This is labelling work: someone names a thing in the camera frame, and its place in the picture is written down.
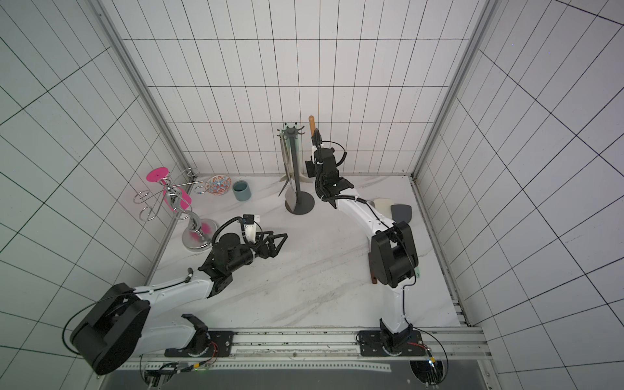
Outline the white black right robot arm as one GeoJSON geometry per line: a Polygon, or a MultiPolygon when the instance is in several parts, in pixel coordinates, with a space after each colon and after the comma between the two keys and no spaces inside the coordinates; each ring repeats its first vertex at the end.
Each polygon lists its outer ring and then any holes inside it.
{"type": "Polygon", "coordinates": [[[368,263],[371,278],[383,284],[383,314],[380,339],[390,354],[405,345],[414,328],[406,316],[406,289],[416,284],[419,259],[411,227],[377,211],[362,198],[354,185],[339,173],[341,162],[335,151],[323,145],[318,129],[311,136],[313,153],[306,162],[308,176],[315,179],[315,193],[321,201],[343,212],[361,227],[370,245],[368,263]]]}

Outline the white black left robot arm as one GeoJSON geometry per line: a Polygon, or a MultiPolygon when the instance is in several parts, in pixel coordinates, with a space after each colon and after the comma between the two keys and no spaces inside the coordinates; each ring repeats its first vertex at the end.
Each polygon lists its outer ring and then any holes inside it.
{"type": "Polygon", "coordinates": [[[98,375],[109,374],[130,358],[160,350],[168,356],[213,358],[228,355],[225,336],[210,332],[196,315],[185,313],[179,321],[163,325],[159,316],[221,293],[233,280],[234,271],[255,258],[274,258],[286,242],[285,233],[260,232],[254,243],[227,233],[211,247],[198,271],[153,287],[131,288],[125,283],[111,287],[103,297],[82,310],[85,317],[70,336],[66,348],[81,355],[98,375]]]}

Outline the cream spatula light wood handle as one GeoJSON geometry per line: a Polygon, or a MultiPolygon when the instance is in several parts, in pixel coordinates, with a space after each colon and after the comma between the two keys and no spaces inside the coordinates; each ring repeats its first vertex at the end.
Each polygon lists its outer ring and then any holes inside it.
{"type": "Polygon", "coordinates": [[[395,204],[395,202],[392,199],[389,198],[376,198],[374,201],[374,208],[380,213],[382,214],[385,218],[387,219],[392,219],[393,215],[392,215],[392,205],[395,204]]]}

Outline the grey spatula mint handle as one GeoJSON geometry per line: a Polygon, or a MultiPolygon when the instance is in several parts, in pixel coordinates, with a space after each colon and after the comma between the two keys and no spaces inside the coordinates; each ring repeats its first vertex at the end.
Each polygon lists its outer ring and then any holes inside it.
{"type": "Polygon", "coordinates": [[[406,204],[393,204],[390,206],[392,219],[396,223],[404,222],[409,224],[412,220],[413,209],[410,205],[406,204]]]}

